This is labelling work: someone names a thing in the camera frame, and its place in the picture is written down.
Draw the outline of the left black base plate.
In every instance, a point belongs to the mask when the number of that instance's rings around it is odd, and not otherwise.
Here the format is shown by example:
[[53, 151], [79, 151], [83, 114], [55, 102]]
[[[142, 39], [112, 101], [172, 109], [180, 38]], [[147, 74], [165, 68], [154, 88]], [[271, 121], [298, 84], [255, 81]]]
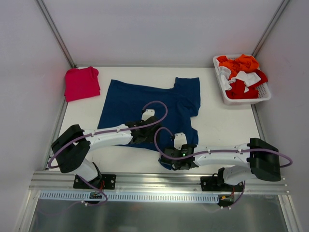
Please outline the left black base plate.
[[[114, 190], [116, 184], [116, 175], [115, 174], [101, 174], [101, 176], [95, 178], [89, 182], [90, 185], [103, 190]], [[74, 189], [92, 189], [87, 183], [85, 183], [78, 175], [75, 176]]]

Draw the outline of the left aluminium corner post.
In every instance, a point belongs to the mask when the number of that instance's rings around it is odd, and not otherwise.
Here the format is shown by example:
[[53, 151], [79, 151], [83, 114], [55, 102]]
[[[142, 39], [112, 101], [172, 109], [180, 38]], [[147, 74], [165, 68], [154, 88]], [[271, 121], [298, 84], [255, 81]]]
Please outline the left aluminium corner post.
[[76, 63], [74, 62], [74, 60], [73, 60], [73, 58], [72, 58], [72, 56], [71, 56], [71, 54], [70, 54], [70, 52], [69, 52], [69, 50], [68, 50], [68, 48], [65, 44], [65, 42], [64, 42], [64, 40], [63, 40], [63, 38], [62, 38], [54, 20], [53, 20], [49, 10], [48, 10], [45, 2], [43, 0], [35, 0], [35, 2], [37, 4], [38, 8], [40, 9], [40, 12], [42, 13], [49, 29], [51, 30], [58, 46], [60, 47], [60, 50], [62, 51], [67, 63], [69, 64], [69, 66], [71, 68], [76, 68], [77, 67]]

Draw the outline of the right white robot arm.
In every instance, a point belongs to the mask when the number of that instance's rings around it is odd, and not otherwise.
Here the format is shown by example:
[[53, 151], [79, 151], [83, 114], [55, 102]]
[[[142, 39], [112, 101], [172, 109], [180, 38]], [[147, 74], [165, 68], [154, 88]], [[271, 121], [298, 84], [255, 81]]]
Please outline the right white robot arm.
[[259, 138], [230, 147], [206, 147], [175, 142], [161, 152], [159, 163], [169, 170], [190, 170], [208, 165], [221, 165], [215, 180], [208, 182], [221, 191], [249, 179], [268, 182], [281, 180], [278, 149]]

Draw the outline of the right aluminium corner post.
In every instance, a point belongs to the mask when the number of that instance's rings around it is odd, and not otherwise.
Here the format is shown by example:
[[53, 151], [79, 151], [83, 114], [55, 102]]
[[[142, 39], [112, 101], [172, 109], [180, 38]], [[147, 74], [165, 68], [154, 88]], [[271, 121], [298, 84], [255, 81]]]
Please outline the right aluminium corner post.
[[252, 56], [256, 57], [261, 49], [263, 48], [263, 45], [267, 41], [268, 37], [272, 33], [273, 29], [275, 28], [276, 24], [279, 22], [280, 18], [284, 14], [286, 8], [291, 3], [291, 0], [282, 0], [276, 9], [274, 15], [272, 16], [271, 20], [269, 21], [266, 29], [264, 30], [261, 38], [259, 39], [257, 45], [255, 46]]

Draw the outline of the white t-shirt in basket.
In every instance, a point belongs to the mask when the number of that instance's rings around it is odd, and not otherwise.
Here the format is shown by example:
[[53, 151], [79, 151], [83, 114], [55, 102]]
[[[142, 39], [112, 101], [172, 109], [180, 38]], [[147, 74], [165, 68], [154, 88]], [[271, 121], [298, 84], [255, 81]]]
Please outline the white t-shirt in basket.
[[245, 71], [239, 71], [235, 77], [231, 77], [232, 72], [228, 67], [220, 66], [218, 59], [215, 59], [215, 64], [218, 65], [219, 80], [221, 80], [225, 91], [231, 90], [231, 84], [239, 80], [245, 84], [244, 93], [246, 93], [249, 91], [249, 87], [252, 87], [262, 80], [257, 73], [246, 73]]

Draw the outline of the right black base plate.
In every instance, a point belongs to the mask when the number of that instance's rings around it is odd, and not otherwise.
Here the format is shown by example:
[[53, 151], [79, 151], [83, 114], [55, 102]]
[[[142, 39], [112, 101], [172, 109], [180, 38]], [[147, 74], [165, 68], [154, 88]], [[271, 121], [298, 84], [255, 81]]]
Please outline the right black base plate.
[[201, 190], [206, 192], [242, 192], [244, 184], [235, 186], [219, 183], [217, 176], [202, 176], [200, 178]]

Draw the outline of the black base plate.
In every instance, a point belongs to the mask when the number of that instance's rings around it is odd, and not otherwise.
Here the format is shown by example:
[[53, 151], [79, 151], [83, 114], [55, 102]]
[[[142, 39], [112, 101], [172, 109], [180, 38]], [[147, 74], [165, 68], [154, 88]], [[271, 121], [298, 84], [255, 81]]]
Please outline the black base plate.
[[219, 183], [217, 176], [202, 176], [200, 178], [201, 190], [206, 192], [242, 192], [244, 184], [235, 186]]
[[[101, 174], [101, 176], [95, 178], [89, 182], [90, 185], [103, 190], [114, 190], [116, 184], [116, 175], [115, 174]], [[75, 176], [74, 189], [92, 189], [87, 183], [85, 183], [78, 175]]]

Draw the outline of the red t-shirt in basket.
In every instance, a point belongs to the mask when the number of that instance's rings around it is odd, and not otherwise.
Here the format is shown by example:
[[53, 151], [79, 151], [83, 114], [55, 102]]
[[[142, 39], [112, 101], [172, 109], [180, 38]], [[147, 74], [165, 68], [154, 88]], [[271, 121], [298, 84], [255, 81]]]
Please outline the red t-shirt in basket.
[[236, 83], [231, 84], [232, 89], [225, 91], [226, 95], [230, 99], [257, 99], [259, 92], [257, 88], [264, 83], [268, 82], [267, 76], [259, 69], [254, 70], [261, 77], [261, 81], [249, 87], [249, 91], [244, 93], [245, 84], [242, 81], [237, 80]]

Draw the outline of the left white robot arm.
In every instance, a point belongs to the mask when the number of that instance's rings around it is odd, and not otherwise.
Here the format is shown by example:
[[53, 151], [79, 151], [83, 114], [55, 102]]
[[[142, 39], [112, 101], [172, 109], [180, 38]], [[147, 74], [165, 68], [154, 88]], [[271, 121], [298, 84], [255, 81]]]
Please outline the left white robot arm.
[[104, 177], [97, 165], [86, 159], [86, 155], [107, 146], [153, 143], [157, 141], [154, 136], [161, 125], [155, 116], [100, 130], [83, 130], [78, 124], [72, 125], [51, 145], [57, 162], [55, 168], [61, 173], [84, 179], [91, 189], [98, 188]]

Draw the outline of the aluminium mounting rail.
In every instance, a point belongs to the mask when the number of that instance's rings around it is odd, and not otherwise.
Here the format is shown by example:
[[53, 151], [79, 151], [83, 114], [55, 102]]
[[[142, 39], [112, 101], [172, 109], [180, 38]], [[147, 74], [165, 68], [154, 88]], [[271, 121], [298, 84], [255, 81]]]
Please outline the aluminium mounting rail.
[[[199, 174], [139, 174], [116, 173], [114, 181], [110, 181], [117, 192], [171, 192], [198, 193], [206, 186]], [[35, 172], [29, 185], [30, 190], [75, 190], [82, 184], [73, 174], [54, 171]], [[258, 179], [247, 180], [245, 193], [256, 195], [289, 195], [290, 189], [285, 179], [280, 182], [266, 182]]]

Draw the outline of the white plastic basket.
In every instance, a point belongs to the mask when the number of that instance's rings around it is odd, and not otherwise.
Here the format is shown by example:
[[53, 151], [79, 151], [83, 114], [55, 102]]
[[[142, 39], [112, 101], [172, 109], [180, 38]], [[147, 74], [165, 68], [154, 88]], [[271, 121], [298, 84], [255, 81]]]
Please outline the white plastic basket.
[[[228, 59], [236, 59], [240, 57], [241, 55], [225, 55]], [[268, 101], [271, 98], [270, 90], [267, 86], [267, 83], [262, 84], [257, 88], [259, 95], [257, 99], [230, 99], [227, 97], [226, 92], [224, 90], [223, 84], [221, 80], [219, 80], [219, 71], [218, 71], [218, 65], [215, 64], [215, 59], [217, 59], [219, 56], [213, 57], [213, 64], [215, 68], [215, 75], [216, 79], [219, 85], [220, 93], [223, 99], [224, 104], [226, 105], [249, 105], [249, 104], [257, 104], [259, 102]]]

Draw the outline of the folded pink t-shirt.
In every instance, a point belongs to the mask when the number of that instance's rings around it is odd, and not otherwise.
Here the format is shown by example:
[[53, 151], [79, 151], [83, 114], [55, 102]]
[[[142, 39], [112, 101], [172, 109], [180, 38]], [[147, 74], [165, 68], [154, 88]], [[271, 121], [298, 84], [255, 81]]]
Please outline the folded pink t-shirt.
[[65, 74], [66, 102], [100, 95], [99, 71], [93, 67], [70, 69]]

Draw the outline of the orange t-shirt in basket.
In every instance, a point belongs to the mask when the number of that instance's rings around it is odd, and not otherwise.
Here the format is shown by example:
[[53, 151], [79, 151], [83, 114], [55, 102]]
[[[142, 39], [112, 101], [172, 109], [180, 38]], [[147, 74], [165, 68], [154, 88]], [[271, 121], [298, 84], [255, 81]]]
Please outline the orange t-shirt in basket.
[[240, 71], [252, 73], [259, 67], [258, 61], [253, 56], [247, 56], [245, 54], [242, 54], [236, 59], [228, 59], [227, 56], [219, 56], [217, 60], [219, 61], [219, 67], [223, 66], [230, 70], [231, 74], [228, 80], [236, 77]]

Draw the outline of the navy blue t-shirt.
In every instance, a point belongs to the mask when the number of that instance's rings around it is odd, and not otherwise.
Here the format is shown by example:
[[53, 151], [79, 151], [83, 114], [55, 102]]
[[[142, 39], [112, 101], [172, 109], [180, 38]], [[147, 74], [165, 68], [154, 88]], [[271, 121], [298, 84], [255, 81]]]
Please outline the navy blue t-shirt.
[[169, 89], [127, 84], [112, 80], [98, 129], [111, 128], [141, 118], [142, 108], [149, 102], [155, 116], [166, 118], [163, 127], [172, 133], [183, 132], [189, 144], [198, 144], [198, 132], [192, 127], [191, 118], [198, 115], [201, 106], [200, 79], [176, 78]]

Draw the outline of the aluminium corner post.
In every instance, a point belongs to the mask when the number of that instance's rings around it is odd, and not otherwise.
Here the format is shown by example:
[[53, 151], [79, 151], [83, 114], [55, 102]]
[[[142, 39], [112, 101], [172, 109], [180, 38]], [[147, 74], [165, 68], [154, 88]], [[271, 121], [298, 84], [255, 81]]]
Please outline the aluminium corner post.
[[69, 52], [69, 50], [68, 50], [68, 48], [65, 44], [65, 42], [64, 42], [64, 40], [63, 40], [63, 38], [62, 38], [54, 20], [53, 20], [49, 10], [48, 10], [45, 2], [43, 0], [35, 0], [35, 2], [37, 4], [38, 8], [40, 9], [40, 12], [42, 13], [49, 29], [51, 30], [58, 46], [60, 47], [60, 50], [62, 51], [67, 63], [69, 64], [69, 66], [71, 68], [76, 68], [77, 67], [76, 63], [74, 62], [74, 60], [73, 60], [73, 58], [72, 58], [72, 56], [71, 56], [71, 54], [70, 54], [70, 52]]
[[284, 14], [286, 8], [291, 3], [291, 0], [282, 0], [276, 9], [274, 15], [272, 16], [271, 20], [269, 21], [266, 29], [264, 30], [261, 38], [259, 39], [257, 45], [255, 46], [252, 56], [256, 57], [261, 49], [263, 48], [263, 45], [267, 41], [268, 37], [272, 33], [273, 29], [275, 28], [276, 24], [279, 22], [280, 18]]

